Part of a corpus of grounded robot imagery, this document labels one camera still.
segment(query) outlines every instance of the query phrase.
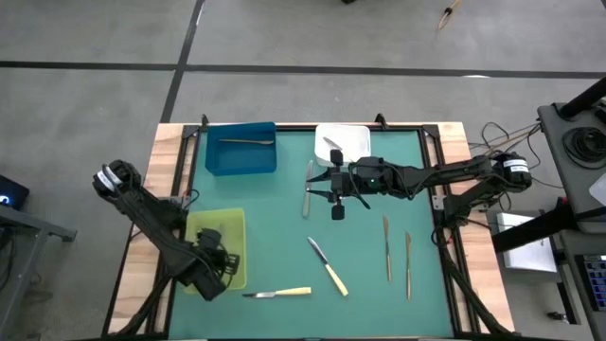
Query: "concrete floor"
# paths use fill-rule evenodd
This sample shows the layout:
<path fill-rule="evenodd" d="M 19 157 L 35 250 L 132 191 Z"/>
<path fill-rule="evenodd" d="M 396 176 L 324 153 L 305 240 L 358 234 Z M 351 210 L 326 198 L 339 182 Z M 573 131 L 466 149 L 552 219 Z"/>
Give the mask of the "concrete floor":
<path fill-rule="evenodd" d="M 194 3 L 6 0 L 0 61 L 176 63 Z M 188 62 L 606 69 L 598 0 L 464 1 L 436 35 L 448 5 L 207 0 Z M 26 304 L 16 332 L 41 332 L 44 340 L 99 335 L 129 224 L 94 193 L 92 174 L 116 158 L 145 170 L 171 79 L 159 71 L 0 69 L 0 173 L 31 188 L 28 212 L 79 231 L 74 244 L 47 247 L 35 289 L 53 297 Z M 352 121 L 383 113 L 393 121 L 463 121 L 468 139 L 480 141 L 487 121 L 526 126 L 538 106 L 566 101 L 594 81 L 186 73 L 171 121 L 197 122 L 201 114 L 216 122 Z M 533 146 L 543 160 L 534 176 L 558 185 L 544 138 L 535 135 Z M 526 146 L 519 153 L 534 162 Z M 513 206 L 549 208 L 558 195 L 537 184 L 513 195 Z M 518 332 L 591 339 L 586 324 L 544 317 L 561 310 L 554 283 L 510 272 L 504 281 Z"/>

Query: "robotic arm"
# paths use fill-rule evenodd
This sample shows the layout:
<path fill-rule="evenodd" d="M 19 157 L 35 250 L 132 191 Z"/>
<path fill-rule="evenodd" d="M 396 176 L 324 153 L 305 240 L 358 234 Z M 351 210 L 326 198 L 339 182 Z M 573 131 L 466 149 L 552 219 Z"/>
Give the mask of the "robotic arm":
<path fill-rule="evenodd" d="M 114 161 L 93 176 L 97 194 L 114 205 L 160 250 L 169 276 L 184 285 L 193 284 L 205 300 L 222 293 L 223 274 L 234 275 L 239 256 L 221 246 L 221 234 L 203 229 L 198 243 L 180 241 L 172 231 L 186 225 L 187 212 L 170 200 L 159 200 L 141 186 L 141 175 L 133 165 Z"/>
<path fill-rule="evenodd" d="M 363 195 L 388 194 L 412 200 L 425 188 L 479 179 L 480 182 L 465 193 L 444 198 L 444 209 L 438 224 L 461 225 L 456 217 L 467 217 L 472 207 L 479 204 L 491 206 L 503 193 L 520 192 L 532 184 L 526 160 L 516 153 L 476 156 L 467 161 L 426 169 L 394 165 L 381 157 L 370 156 L 349 164 L 348 171 L 343 172 L 343 155 L 337 150 L 330 151 L 330 161 L 334 167 L 309 180 L 330 180 L 330 191 L 310 189 L 309 192 L 321 195 L 334 204 L 333 220 L 345 218 L 342 199 L 346 197 L 355 197 L 370 209 Z"/>

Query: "yellow translucent container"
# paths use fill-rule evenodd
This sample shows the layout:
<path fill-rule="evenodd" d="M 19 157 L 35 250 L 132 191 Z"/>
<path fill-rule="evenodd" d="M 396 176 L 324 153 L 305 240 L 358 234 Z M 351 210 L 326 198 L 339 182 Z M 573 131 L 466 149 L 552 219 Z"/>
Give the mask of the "yellow translucent container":
<path fill-rule="evenodd" d="M 246 287 L 246 223 L 244 210 L 241 208 L 217 209 L 189 212 L 187 215 L 186 241 L 197 242 L 198 232 L 203 228 L 214 229 L 221 233 L 221 244 L 227 253 L 240 256 L 238 272 L 231 280 L 227 290 L 239 290 Z M 223 275 L 227 284 L 229 275 Z M 189 285 L 187 294 L 198 294 L 193 285 Z"/>

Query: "table knife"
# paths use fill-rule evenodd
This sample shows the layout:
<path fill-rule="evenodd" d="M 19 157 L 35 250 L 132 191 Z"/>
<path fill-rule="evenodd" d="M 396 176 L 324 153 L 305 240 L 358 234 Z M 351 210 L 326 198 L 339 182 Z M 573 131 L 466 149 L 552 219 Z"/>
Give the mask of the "table knife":
<path fill-rule="evenodd" d="M 320 260 L 324 263 L 324 267 L 326 267 L 326 271 L 329 272 L 330 278 L 334 284 L 339 288 L 341 295 L 347 296 L 349 294 L 348 289 L 345 287 L 345 284 L 341 281 L 341 279 L 337 276 L 337 274 L 332 270 L 329 265 L 329 260 L 324 256 L 324 253 L 320 249 L 320 246 L 312 239 L 312 237 L 307 238 L 308 242 L 312 245 L 313 251 L 315 251 L 316 255 L 320 258 Z"/>
<path fill-rule="evenodd" d="M 383 231 L 385 233 L 385 255 L 387 257 L 387 281 L 391 281 L 391 257 L 389 257 L 389 222 L 383 216 Z"/>
<path fill-rule="evenodd" d="M 410 276 L 410 249 L 412 247 L 412 238 L 410 237 L 410 234 L 408 234 L 408 232 L 406 232 L 406 298 L 408 299 L 408 301 L 410 302 L 410 296 L 411 296 L 411 287 L 413 285 L 412 283 L 412 279 Z"/>
<path fill-rule="evenodd" d="M 272 298 L 275 296 L 301 296 L 301 295 L 309 295 L 312 293 L 311 287 L 302 287 L 302 288 L 293 288 L 293 289 L 284 289 L 277 290 L 274 292 L 266 292 L 266 293 L 253 293 L 253 294 L 243 294 L 244 297 L 250 298 Z"/>
<path fill-rule="evenodd" d="M 312 183 L 309 182 L 313 176 L 313 160 L 307 164 L 307 177 L 305 178 L 305 197 L 303 198 L 303 218 L 307 218 L 310 215 L 310 197 L 311 193 L 308 190 L 312 189 Z"/>

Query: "blue plastic container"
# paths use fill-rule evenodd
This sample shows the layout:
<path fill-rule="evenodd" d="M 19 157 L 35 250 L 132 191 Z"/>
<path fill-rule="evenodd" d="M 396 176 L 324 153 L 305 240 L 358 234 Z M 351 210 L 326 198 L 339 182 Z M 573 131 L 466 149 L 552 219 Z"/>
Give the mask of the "blue plastic container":
<path fill-rule="evenodd" d="M 221 142 L 222 138 L 272 140 L 274 143 Z M 261 122 L 208 127 L 205 166 L 216 176 L 274 172 L 276 124 Z"/>

